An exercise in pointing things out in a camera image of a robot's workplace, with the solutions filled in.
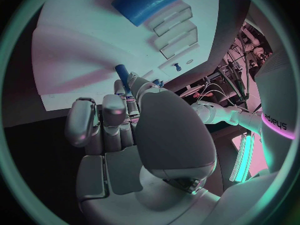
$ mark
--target pink light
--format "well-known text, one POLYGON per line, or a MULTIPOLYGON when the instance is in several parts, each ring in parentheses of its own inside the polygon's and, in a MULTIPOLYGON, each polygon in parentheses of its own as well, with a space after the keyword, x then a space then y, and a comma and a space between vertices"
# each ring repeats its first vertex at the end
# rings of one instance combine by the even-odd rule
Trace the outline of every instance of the pink light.
POLYGON ((290 133, 290 134, 287 134, 288 133, 288 131, 282 131, 282 130, 279 130, 279 128, 276 126, 276 125, 274 125, 273 123, 271 123, 271 122, 269 122, 266 118, 265 118, 265 115, 262 113, 261 114, 261 119, 262 119, 262 121, 263 121, 263 123, 264 124, 266 124, 270 129, 272 129, 274 132, 276 132, 276 133, 278 133, 278 134, 280 134, 281 136, 284 136, 284 137, 286 137, 286 138, 288 138, 288 139, 292 139, 292 140, 294 140, 295 139, 295 135, 294 134, 292 134, 292 133, 290 133))

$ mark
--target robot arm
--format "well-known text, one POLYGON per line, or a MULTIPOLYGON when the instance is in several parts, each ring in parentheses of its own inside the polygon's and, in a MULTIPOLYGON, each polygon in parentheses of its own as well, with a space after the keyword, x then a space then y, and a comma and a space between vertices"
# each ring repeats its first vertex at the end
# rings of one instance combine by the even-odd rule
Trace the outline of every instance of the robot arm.
POLYGON ((219 104, 201 100, 193 103, 191 107, 204 124, 217 124, 224 121, 234 126, 241 125, 254 133, 261 134, 261 117, 253 113, 243 112, 238 107, 222 107, 219 104))

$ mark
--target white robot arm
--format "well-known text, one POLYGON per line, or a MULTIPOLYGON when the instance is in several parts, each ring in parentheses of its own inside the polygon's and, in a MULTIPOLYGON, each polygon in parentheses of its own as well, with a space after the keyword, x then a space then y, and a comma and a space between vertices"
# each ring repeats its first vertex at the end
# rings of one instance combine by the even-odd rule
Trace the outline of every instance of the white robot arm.
POLYGON ((217 124, 224 121, 234 126, 241 125, 254 133, 261 134, 262 119, 254 113, 243 112, 235 106, 222 107, 219 104, 201 100, 193 103, 191 107, 204 124, 217 124))

